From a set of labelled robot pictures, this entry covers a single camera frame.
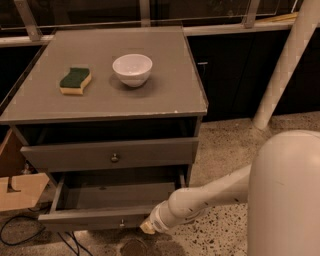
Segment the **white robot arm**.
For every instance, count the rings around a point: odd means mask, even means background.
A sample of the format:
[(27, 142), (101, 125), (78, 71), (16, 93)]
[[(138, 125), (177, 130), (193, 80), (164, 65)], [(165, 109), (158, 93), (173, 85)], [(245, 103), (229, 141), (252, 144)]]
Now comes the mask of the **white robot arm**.
[(250, 165), (174, 191), (140, 228), (164, 233), (209, 207), (235, 203), (248, 204), (248, 256), (319, 256), (320, 133), (293, 130), (273, 136)]

